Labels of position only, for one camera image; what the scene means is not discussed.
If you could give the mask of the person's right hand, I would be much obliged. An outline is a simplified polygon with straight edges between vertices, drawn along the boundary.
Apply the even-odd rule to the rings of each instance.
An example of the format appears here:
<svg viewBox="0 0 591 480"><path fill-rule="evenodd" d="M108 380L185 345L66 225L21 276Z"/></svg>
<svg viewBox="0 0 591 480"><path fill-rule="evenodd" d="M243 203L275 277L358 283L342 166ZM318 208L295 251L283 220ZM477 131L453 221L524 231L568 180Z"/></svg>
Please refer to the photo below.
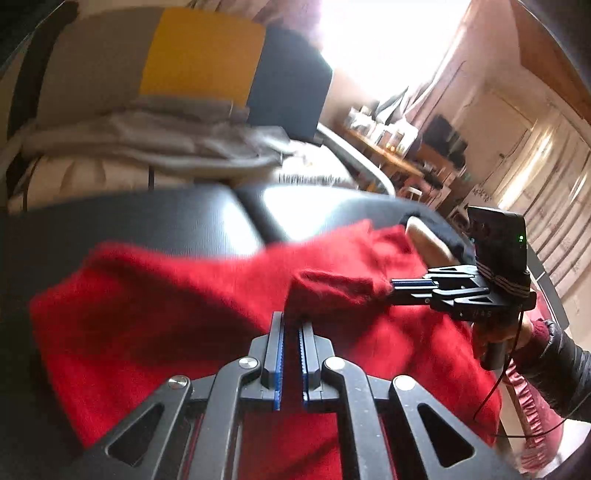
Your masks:
<svg viewBox="0 0 591 480"><path fill-rule="evenodd" d="M519 325L501 326L478 323L472 327L472 349L476 359L481 359L489 344L504 343L516 350L525 347L534 332L532 321L525 316Z"/></svg>

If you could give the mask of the dark sleeved right forearm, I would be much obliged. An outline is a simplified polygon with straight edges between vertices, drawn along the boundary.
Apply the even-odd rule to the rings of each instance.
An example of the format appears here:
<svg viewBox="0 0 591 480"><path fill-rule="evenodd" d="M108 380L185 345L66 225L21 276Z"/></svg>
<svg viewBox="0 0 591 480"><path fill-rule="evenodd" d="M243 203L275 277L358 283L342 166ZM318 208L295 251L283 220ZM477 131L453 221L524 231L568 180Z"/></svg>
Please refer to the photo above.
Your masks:
<svg viewBox="0 0 591 480"><path fill-rule="evenodd" d="M561 417L590 422L590 352L551 320L532 322L530 340L517 350L517 371Z"/></svg>

